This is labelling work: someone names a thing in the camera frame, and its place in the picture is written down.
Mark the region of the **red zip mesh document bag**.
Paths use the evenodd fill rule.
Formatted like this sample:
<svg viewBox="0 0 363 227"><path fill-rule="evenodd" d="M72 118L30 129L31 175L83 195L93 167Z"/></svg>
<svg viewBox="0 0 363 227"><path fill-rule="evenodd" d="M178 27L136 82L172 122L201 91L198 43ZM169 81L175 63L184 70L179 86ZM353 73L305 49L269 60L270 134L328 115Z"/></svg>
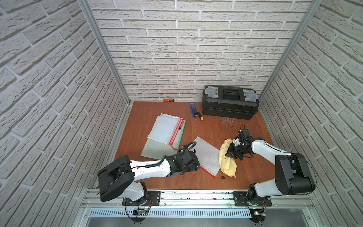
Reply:
<svg viewBox="0 0 363 227"><path fill-rule="evenodd" d="M194 148L196 150L196 156L199 160L200 168L209 173L211 175L211 179L225 179L224 176L217 175L220 170L218 161L219 150L200 137L197 137L194 141L196 142Z"/></svg>

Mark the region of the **yellow black screwdriver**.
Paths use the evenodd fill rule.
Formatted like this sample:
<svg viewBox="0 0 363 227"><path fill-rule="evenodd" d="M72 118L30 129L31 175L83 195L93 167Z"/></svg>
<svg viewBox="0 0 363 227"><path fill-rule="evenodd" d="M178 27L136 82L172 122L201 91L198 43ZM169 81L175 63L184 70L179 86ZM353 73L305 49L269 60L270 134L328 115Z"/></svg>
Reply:
<svg viewBox="0 0 363 227"><path fill-rule="evenodd" d="M199 111L197 112L197 115L200 118L200 120L202 120L202 121L204 120L204 117L202 116L202 114Z"/></svg>

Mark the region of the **green zip mesh document bag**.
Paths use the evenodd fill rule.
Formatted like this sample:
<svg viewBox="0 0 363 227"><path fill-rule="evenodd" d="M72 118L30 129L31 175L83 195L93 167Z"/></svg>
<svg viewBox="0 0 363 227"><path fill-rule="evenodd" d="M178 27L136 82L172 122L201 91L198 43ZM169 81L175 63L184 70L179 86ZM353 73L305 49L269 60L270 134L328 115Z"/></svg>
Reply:
<svg viewBox="0 0 363 227"><path fill-rule="evenodd" d="M181 145L181 140L184 132L186 121L184 120L184 125L182 129L176 136L176 139L172 145L166 145L151 139L147 139L146 144L141 153L142 157L151 159L161 159L164 155L171 156L177 153L177 149Z"/></svg>

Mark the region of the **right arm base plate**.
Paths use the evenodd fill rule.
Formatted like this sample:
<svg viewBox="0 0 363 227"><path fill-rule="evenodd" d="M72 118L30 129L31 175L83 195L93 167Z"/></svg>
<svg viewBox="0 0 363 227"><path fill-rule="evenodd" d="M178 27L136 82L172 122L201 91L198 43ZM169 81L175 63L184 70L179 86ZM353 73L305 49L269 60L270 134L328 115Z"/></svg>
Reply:
<svg viewBox="0 0 363 227"><path fill-rule="evenodd" d="M233 201L236 207L271 207L270 197L259 197L250 191L233 191Z"/></svg>

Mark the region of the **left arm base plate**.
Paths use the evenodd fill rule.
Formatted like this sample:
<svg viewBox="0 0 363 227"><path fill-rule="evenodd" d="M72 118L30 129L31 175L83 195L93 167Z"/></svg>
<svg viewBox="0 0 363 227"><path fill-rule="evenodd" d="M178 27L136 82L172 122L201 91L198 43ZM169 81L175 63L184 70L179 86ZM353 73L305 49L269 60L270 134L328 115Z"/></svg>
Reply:
<svg viewBox="0 0 363 227"><path fill-rule="evenodd" d="M129 198L124 198L123 206L159 206L161 199L161 191L147 191L140 199L132 201Z"/></svg>

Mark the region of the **white red zip document bag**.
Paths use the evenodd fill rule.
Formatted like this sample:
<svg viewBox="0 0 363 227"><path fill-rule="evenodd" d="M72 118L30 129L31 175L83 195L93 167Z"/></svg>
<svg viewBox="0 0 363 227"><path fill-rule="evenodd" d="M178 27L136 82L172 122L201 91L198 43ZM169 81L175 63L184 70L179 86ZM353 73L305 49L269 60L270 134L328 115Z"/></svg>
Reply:
<svg viewBox="0 0 363 227"><path fill-rule="evenodd" d="M183 121L182 118L177 116L161 114L157 117L147 138L165 145L172 145L179 129L183 125Z"/></svg>

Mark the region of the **black plastic toolbox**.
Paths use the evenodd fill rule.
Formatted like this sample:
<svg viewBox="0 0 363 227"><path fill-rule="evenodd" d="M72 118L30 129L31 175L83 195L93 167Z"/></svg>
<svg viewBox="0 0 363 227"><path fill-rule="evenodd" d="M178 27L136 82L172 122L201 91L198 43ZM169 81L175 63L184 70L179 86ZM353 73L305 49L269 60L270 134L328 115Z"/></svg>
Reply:
<svg viewBox="0 0 363 227"><path fill-rule="evenodd" d="M253 89L217 85L206 85L204 88L204 115L250 120L258 109L259 99Z"/></svg>

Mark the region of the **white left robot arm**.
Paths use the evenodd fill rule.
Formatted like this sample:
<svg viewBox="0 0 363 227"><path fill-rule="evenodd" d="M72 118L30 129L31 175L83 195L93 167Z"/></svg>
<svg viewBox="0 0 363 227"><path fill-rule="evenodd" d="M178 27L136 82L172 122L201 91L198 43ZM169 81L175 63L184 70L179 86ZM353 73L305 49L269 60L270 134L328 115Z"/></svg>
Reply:
<svg viewBox="0 0 363 227"><path fill-rule="evenodd" d="M99 195L102 202L119 196L138 202L148 198L141 180L166 178L199 170L199 160L193 151L183 151L160 160L139 162L122 156L97 173Z"/></svg>

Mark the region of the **yellow wiping cloth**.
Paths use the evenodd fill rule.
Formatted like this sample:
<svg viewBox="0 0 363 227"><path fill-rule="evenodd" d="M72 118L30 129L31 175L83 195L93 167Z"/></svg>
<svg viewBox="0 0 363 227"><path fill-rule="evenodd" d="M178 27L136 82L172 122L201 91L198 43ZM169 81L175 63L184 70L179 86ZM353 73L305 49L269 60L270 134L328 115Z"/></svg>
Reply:
<svg viewBox="0 0 363 227"><path fill-rule="evenodd" d="M227 139L223 142L219 149L218 161L220 165L220 170L229 177L236 177L235 172L237 170L237 164L235 159L231 157L227 157L226 154L228 152L228 148L233 144L232 139Z"/></svg>

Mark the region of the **blue utility knife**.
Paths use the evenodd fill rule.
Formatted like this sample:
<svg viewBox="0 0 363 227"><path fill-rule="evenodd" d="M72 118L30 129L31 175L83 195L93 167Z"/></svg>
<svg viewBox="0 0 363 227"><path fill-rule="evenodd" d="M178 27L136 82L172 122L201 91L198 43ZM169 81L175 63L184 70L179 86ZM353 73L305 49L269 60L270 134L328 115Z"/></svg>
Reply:
<svg viewBox="0 0 363 227"><path fill-rule="evenodd" d="M190 109L191 109L192 117L198 118L197 110L193 103L190 103Z"/></svg>

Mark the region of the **aluminium front rail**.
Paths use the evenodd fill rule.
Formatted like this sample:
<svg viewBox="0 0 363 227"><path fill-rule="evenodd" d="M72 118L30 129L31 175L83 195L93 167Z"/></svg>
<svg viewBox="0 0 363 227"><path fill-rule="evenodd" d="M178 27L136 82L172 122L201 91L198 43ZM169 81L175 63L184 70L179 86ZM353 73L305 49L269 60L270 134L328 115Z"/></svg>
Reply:
<svg viewBox="0 0 363 227"><path fill-rule="evenodd" d="M245 190L176 190L176 189L151 189L160 192L159 196L153 196L152 209L156 208L197 208L197 209L257 209L267 206L267 209L314 209L310 198L306 195L272 196L268 202L245 203L242 196ZM127 201L123 197L117 197L111 201L101 202L98 190L89 189L81 202L81 208L122 208L138 207L135 202Z"/></svg>

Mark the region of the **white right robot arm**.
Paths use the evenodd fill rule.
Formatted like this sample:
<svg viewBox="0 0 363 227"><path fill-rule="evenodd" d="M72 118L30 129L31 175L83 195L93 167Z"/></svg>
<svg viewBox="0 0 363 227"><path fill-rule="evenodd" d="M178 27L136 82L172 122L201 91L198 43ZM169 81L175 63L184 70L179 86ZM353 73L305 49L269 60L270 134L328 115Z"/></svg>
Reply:
<svg viewBox="0 0 363 227"><path fill-rule="evenodd" d="M261 183L254 183L244 196L245 202L252 206L265 204L272 196L304 195L312 193L316 183L304 155L281 150L265 140L248 138L245 141L235 139L228 146L227 157L247 158L247 154L260 155L275 166L275 178Z"/></svg>

